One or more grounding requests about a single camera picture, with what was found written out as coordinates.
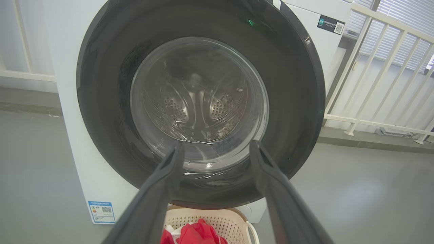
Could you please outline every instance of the white cloth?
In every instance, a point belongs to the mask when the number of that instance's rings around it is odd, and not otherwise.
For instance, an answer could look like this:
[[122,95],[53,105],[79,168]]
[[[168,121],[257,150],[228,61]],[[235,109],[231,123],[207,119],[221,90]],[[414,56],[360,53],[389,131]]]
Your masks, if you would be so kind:
[[174,229],[170,224],[166,225],[166,228],[164,228],[165,230],[167,230],[173,238],[173,242],[178,244],[178,242],[176,242],[176,239],[178,239],[179,237],[181,237],[181,229],[184,227],[185,225],[179,227],[178,229]]

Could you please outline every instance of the railing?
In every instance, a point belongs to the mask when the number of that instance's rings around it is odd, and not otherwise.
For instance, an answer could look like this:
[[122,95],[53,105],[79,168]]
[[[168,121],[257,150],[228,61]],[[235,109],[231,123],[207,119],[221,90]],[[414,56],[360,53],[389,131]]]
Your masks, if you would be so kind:
[[[337,82],[336,88],[333,91],[330,91],[330,92],[332,92],[332,95],[330,97],[329,102],[326,104],[324,118],[327,120],[336,120],[336,121],[351,123],[350,126],[348,127],[348,129],[345,131],[345,133],[348,135],[354,135],[353,132],[358,125],[370,125],[370,126],[375,126],[375,127],[396,129],[396,130],[400,130],[400,131],[420,134],[420,136],[416,140],[416,142],[419,144],[423,144],[423,141],[426,139],[427,136],[434,135],[434,132],[431,132],[431,129],[434,127],[434,118],[428,118],[430,115],[426,115],[425,119],[431,119],[431,122],[428,124],[428,126],[425,129],[414,128],[413,124],[416,122],[415,121],[416,118],[419,118],[422,115],[421,114],[422,113],[422,107],[424,105],[426,105],[428,98],[430,97],[430,94],[432,94],[432,92],[425,92],[425,91],[424,91],[425,93],[423,93],[423,92],[421,92],[421,90],[422,90],[422,87],[424,86],[424,84],[426,84],[429,81],[430,76],[434,71],[434,68],[431,68],[428,71],[428,73],[426,74],[426,76],[423,78],[422,82],[420,82],[419,84],[416,85],[417,88],[413,94],[409,94],[408,88],[410,85],[413,85],[413,86],[415,85],[414,80],[415,80],[416,76],[418,75],[419,70],[421,69],[423,63],[428,58],[431,58],[431,56],[429,56],[429,54],[431,53],[431,50],[433,50],[433,48],[434,48],[434,45],[433,45],[434,37],[431,37],[431,36],[429,36],[425,33],[422,33],[418,30],[412,29],[411,27],[404,25],[403,23],[399,22],[398,20],[395,20],[391,17],[388,17],[385,14],[382,14],[379,12],[374,12],[374,11],[372,11],[368,8],[365,8],[361,5],[358,5],[356,3],[352,3],[351,8],[352,8],[352,11],[355,11],[357,13],[365,15],[367,17],[367,20],[365,22],[365,25],[363,26],[362,33],[360,34],[360,36],[359,36],[359,38],[355,44],[355,47],[351,52],[349,61],[346,64],[346,66],[344,67],[343,73],[340,76],[339,81]],[[384,28],[383,28],[383,30],[382,30],[379,38],[378,38],[376,45],[374,46],[374,48],[372,50],[371,55],[369,56],[369,58],[366,61],[366,64],[365,64],[360,76],[358,77],[357,82],[355,83],[354,89],[351,91],[351,95],[349,96],[349,99],[346,101],[346,104],[344,106],[342,114],[348,114],[347,112],[350,109],[349,105],[352,103],[352,100],[355,99],[354,98],[355,93],[357,91],[359,91],[362,84],[364,84],[363,81],[366,78],[367,71],[368,71],[368,69],[369,69],[369,67],[370,67],[370,65],[371,65],[371,63],[375,57],[375,53],[377,52],[377,50],[381,44],[381,41],[383,40],[383,38],[385,36],[387,28],[391,26],[391,27],[398,29],[400,31],[399,35],[398,35],[390,53],[389,53],[389,55],[387,56],[386,60],[384,61],[378,75],[374,79],[372,86],[369,88],[368,93],[366,94],[366,96],[362,100],[360,107],[355,108],[357,110],[355,113],[355,116],[348,117],[348,116],[341,116],[341,115],[333,115],[333,114],[331,114],[332,105],[339,97],[339,95],[338,95],[339,90],[340,90],[341,86],[343,85],[346,77],[348,77],[347,75],[349,74],[349,72],[351,72],[350,69],[352,67],[353,61],[355,60],[355,58],[358,54],[359,47],[362,44],[363,38],[364,38],[364,36],[368,30],[369,23],[372,20],[376,20],[376,21],[384,23]],[[394,80],[392,81],[391,85],[387,89],[385,96],[383,97],[381,102],[378,104],[378,107],[375,110],[371,120],[362,119],[363,116],[366,115],[367,109],[372,108],[372,106],[368,106],[368,105],[372,105],[372,104],[370,104],[372,102],[372,95],[375,94],[375,92],[379,89],[380,85],[383,82],[385,82],[386,73],[389,70],[396,54],[398,53],[400,46],[402,45],[405,37],[408,34],[416,37],[416,41],[415,41],[414,45],[412,46],[408,57],[406,58],[406,60],[404,61],[404,64],[401,66],[401,68],[397,72]],[[384,119],[383,122],[374,121],[376,116],[378,115],[380,109],[385,104],[385,101],[388,99],[391,92],[394,90],[394,88],[397,84],[397,81],[399,80],[402,73],[406,69],[406,65],[410,61],[412,54],[416,50],[416,48],[417,48],[418,44],[421,42],[421,40],[424,40],[430,44],[428,51],[425,53],[425,56],[420,61],[418,67],[415,69],[413,74],[407,80],[403,89],[400,91],[399,95],[397,96],[396,101],[394,102],[391,109],[388,111],[388,114],[386,115],[386,119]],[[397,112],[397,107],[405,95],[406,95],[406,97],[410,96],[410,99],[408,100],[407,104],[404,106],[404,109],[402,109],[400,111],[400,115],[398,116],[398,119],[392,124],[386,123],[386,122],[390,121],[391,115],[393,113]],[[404,114],[409,112],[409,108],[415,103],[415,101],[419,101],[416,109],[413,112],[411,112],[409,121],[404,121],[404,119],[403,119]]]
[[0,53],[0,76],[55,82],[56,80],[54,79],[54,75],[38,74],[34,72],[32,59],[30,57],[29,44],[27,42],[26,32],[23,26],[23,18],[21,16],[21,9],[18,0],[13,0],[13,7],[15,18],[18,23],[18,31],[21,37],[21,44],[24,50],[27,72],[7,70],[2,55]]

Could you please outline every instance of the washing machine door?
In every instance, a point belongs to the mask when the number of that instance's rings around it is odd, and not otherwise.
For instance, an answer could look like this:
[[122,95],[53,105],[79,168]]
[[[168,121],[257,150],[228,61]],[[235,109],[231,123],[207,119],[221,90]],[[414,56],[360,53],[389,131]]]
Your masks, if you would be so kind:
[[98,150],[138,188],[185,141],[173,204],[204,209],[262,197],[251,139],[292,177],[318,138],[325,97],[302,23],[266,0],[109,1],[83,40],[77,94]]

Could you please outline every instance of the clothes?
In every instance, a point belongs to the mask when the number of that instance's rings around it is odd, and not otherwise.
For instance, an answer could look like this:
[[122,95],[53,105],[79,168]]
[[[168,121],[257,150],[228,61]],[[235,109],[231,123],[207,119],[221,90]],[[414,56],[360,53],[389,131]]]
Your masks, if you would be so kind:
[[183,226],[180,237],[174,238],[172,234],[177,235],[177,230],[171,233],[168,228],[164,229],[160,244],[228,244],[226,239],[219,236],[214,227],[208,225],[202,218],[197,223]]
[[181,229],[182,229],[184,226],[181,226],[181,227],[179,227],[178,229],[174,229],[170,224],[168,224],[168,225],[166,225],[166,228],[164,228],[164,230],[168,231],[168,232],[172,235],[172,238],[173,238],[173,242],[174,242],[174,244],[176,244],[176,243],[177,243],[176,240],[177,240],[179,237],[181,237]]

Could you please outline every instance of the white laundry basket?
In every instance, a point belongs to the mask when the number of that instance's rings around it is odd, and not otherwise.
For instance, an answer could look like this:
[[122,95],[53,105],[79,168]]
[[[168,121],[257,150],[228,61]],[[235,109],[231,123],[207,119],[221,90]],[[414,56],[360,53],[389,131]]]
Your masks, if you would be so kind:
[[190,208],[170,209],[166,213],[164,228],[171,225],[174,229],[202,218],[212,225],[217,234],[224,237],[228,244],[252,244],[249,228],[254,238],[254,244],[259,244],[258,234],[251,223],[245,221],[241,213],[235,210],[197,210]]

